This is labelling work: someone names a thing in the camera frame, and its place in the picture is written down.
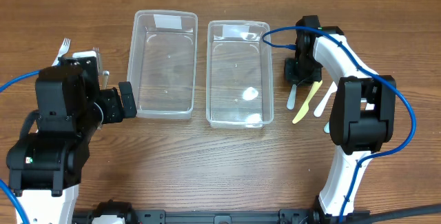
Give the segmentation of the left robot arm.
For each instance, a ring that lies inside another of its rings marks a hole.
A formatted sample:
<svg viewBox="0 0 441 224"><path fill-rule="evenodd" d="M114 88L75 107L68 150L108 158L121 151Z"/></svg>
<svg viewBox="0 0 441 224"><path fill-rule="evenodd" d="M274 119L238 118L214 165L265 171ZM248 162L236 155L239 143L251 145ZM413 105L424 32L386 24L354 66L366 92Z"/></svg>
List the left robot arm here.
<svg viewBox="0 0 441 224"><path fill-rule="evenodd" d="M37 109L7 153L9 181L1 187L18 223L71 223L94 133L137 115L132 85L101 88L95 51L61 55L34 75Z"/></svg>

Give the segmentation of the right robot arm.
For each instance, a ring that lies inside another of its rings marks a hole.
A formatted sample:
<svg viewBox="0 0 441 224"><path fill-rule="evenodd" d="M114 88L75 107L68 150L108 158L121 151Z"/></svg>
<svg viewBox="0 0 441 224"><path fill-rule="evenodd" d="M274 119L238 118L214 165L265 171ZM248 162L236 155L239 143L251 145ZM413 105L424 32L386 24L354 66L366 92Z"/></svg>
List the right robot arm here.
<svg viewBox="0 0 441 224"><path fill-rule="evenodd" d="M295 56L285 61L285 79L292 85L311 85L328 71L337 85L329 117L330 137L336 146L333 163L318 204L325 217L353 212L355 193L371 156L393 134L396 82L367 67L349 47L337 26L321 26L316 15L295 25Z"/></svg>

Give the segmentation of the yellow plastic knife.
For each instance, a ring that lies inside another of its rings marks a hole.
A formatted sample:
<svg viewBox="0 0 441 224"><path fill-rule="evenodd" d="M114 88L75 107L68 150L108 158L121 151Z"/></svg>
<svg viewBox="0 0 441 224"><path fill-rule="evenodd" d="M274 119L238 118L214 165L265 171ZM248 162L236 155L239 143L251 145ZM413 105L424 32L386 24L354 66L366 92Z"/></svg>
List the yellow plastic knife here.
<svg viewBox="0 0 441 224"><path fill-rule="evenodd" d="M301 121L305 117L306 113L308 113L308 111L309 111L309 102L312 100L314 95L320 89L321 85L322 85L322 81L315 81L312 84L312 87L311 87L311 89L309 91L309 94L307 95L307 98L305 99L304 103L300 107L297 115L292 120L293 124L297 124L299 121Z"/></svg>

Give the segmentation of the light blue plastic knife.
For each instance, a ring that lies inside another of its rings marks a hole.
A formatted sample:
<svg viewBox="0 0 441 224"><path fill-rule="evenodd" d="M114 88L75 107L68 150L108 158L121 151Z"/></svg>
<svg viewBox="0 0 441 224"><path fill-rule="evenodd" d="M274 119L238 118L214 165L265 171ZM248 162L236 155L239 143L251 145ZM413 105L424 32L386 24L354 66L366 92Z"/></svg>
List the light blue plastic knife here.
<svg viewBox="0 0 441 224"><path fill-rule="evenodd" d="M296 91L297 91L297 85L293 84L291 87L291 91L289 93L289 97L288 97L287 105L286 105L288 110L294 109L295 102L296 102Z"/></svg>

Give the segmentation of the white plastic knife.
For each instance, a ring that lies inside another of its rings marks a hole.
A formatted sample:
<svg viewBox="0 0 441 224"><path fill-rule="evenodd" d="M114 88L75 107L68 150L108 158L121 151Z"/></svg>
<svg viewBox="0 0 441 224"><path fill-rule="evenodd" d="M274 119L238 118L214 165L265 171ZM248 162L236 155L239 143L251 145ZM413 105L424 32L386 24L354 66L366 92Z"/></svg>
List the white plastic knife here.
<svg viewBox="0 0 441 224"><path fill-rule="evenodd" d="M322 100L320 101L320 103L318 104L318 106L316 107L316 109L314 110L314 116L315 117L317 117L317 118L321 117L321 115L322 115L322 113L323 113L323 111L324 111L324 109L325 109L325 107L327 105L327 102L328 102L330 96L333 93L335 93L336 91L337 91L337 85L333 82L330 85L330 87L329 87L328 91L326 92L326 94L324 95L324 97L322 98Z"/></svg>

